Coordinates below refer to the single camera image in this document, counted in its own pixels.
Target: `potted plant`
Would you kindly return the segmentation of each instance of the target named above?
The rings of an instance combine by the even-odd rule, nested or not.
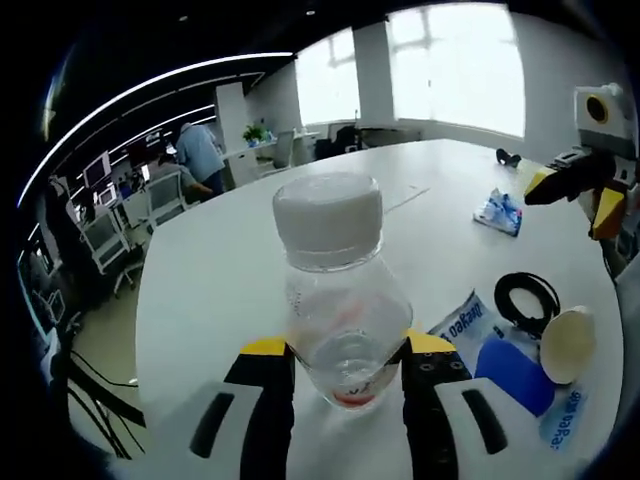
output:
[[[250,147],[255,147],[266,138],[266,130],[257,125],[247,125],[242,138]]]

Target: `round table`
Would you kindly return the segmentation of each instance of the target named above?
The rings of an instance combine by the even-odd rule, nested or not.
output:
[[[427,331],[472,289],[495,310],[504,274],[547,279],[564,308],[587,305],[597,350],[582,383],[588,400],[568,454],[591,459],[606,443],[622,383],[622,328],[600,246],[576,202],[523,206],[517,238],[473,222],[492,189],[521,199],[539,165],[500,166],[491,149],[450,140],[364,150],[278,173],[199,205],[158,228],[142,273],[136,361],[150,433],[212,380],[240,349],[284,332],[285,260],[271,199],[283,184],[328,171],[363,172],[383,195],[382,254]],[[411,478],[398,378],[370,415],[345,420],[296,372],[288,478]]]

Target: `clear plastic bottle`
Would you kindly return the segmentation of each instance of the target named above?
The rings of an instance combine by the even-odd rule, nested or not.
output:
[[[413,317],[380,255],[377,182],[349,172],[303,177],[276,193],[273,211],[289,265],[289,345],[329,402],[375,404]]]

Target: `paper cup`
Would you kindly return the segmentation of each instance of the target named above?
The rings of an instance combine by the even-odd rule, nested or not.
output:
[[[540,340],[540,365],[552,382],[568,384],[587,368],[596,349],[593,315],[587,307],[551,319]]]

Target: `blue packaging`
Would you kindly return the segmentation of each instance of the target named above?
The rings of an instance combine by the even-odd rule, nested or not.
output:
[[[512,237],[517,237],[522,225],[522,209],[508,193],[502,193],[496,188],[484,204],[473,213],[473,219]]]

